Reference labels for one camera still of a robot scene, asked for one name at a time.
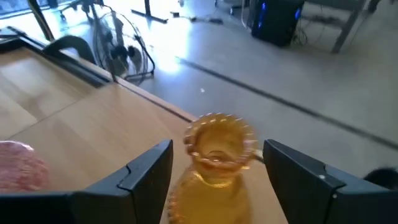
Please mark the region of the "black arched bracket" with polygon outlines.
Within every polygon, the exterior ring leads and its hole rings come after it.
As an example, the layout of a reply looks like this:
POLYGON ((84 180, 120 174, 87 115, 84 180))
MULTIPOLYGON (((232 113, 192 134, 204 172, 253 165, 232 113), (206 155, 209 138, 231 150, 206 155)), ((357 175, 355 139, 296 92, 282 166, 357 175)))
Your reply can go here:
POLYGON ((87 41, 81 37, 74 35, 66 35, 57 40, 52 41, 43 48, 43 53, 49 56, 56 56, 65 49, 75 49, 80 58, 83 58, 96 65, 95 57, 87 41))
POLYGON ((390 190, 398 190, 398 171, 393 167, 372 170, 363 179, 390 190))

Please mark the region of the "black floor fan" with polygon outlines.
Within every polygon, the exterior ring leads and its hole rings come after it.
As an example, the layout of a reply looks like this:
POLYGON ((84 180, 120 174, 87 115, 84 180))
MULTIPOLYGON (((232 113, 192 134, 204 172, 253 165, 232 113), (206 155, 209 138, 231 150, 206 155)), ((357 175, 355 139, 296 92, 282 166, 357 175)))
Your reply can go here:
POLYGON ((139 29, 114 10, 93 19, 93 53, 102 69, 127 82, 154 77, 155 62, 139 29))

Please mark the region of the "black computer tower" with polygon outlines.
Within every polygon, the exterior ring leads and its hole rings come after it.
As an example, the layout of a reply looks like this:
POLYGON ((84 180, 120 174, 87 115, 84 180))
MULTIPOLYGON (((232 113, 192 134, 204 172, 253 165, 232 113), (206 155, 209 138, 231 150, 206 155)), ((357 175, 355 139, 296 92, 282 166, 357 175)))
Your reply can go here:
POLYGON ((290 45, 304 3, 305 0, 258 0, 251 35, 278 47, 290 45))

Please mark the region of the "amber glass candlestick holder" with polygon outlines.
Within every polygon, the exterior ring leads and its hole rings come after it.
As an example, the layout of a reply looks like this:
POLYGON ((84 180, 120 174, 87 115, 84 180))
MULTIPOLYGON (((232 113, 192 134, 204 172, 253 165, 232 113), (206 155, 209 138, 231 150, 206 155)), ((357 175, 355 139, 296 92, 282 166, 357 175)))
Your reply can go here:
POLYGON ((190 124, 183 143, 191 164, 169 193, 169 224, 250 224, 242 171, 258 149, 252 127, 237 116, 210 113, 190 124))

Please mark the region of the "black desk leg base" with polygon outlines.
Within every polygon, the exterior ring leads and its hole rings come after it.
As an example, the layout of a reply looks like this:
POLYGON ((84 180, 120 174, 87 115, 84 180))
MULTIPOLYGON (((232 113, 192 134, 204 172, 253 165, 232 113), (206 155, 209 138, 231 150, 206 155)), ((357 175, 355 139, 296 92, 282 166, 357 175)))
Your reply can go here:
POLYGON ((162 24, 166 24, 169 18, 163 14, 153 14, 151 9, 150 2, 152 0, 132 0, 133 1, 133 8, 130 9, 130 12, 144 17, 150 21, 156 21, 162 24))

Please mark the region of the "grey metal desk frame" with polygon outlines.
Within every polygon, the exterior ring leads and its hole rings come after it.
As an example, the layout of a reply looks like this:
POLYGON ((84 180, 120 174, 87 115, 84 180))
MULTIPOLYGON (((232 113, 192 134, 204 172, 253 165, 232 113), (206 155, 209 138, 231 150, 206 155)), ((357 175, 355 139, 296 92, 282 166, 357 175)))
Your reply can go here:
POLYGON ((302 19, 307 20, 308 25, 311 23, 320 23, 323 24, 323 27, 330 26, 340 29, 340 35, 337 37, 331 50, 331 53, 338 54, 351 32, 354 23, 359 18, 360 14, 364 12, 364 5, 368 2, 368 6, 365 10, 366 16, 363 19, 363 22, 367 19, 368 15, 371 15, 376 11, 377 5, 380 1, 381 0, 305 0, 306 3, 320 6, 321 10, 323 7, 328 7, 339 11, 349 12, 349 18, 346 21, 343 21, 339 18, 329 19, 321 14, 314 14, 311 16, 304 15, 302 16, 302 19))

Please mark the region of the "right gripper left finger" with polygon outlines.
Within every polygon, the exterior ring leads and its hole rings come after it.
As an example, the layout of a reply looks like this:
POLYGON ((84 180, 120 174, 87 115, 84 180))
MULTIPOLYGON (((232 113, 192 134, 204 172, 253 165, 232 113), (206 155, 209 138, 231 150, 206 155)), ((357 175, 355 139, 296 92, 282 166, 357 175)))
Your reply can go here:
POLYGON ((0 224, 159 224, 173 158, 164 140, 83 190, 0 195, 0 224))

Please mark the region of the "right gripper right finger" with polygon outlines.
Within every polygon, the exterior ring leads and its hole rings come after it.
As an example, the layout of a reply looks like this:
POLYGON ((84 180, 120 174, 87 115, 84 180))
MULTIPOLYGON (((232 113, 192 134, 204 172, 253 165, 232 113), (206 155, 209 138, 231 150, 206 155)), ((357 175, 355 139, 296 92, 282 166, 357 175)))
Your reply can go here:
POLYGON ((275 140, 263 161, 289 224, 398 224, 398 189, 330 166, 275 140))

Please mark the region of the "red patterned bowl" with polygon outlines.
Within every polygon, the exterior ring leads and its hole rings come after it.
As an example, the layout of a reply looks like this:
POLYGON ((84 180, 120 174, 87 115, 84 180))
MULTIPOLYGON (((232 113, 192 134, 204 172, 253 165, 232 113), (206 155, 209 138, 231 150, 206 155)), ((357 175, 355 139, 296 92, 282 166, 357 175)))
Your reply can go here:
POLYGON ((0 194, 46 189, 49 170, 35 150, 18 141, 0 141, 0 194))

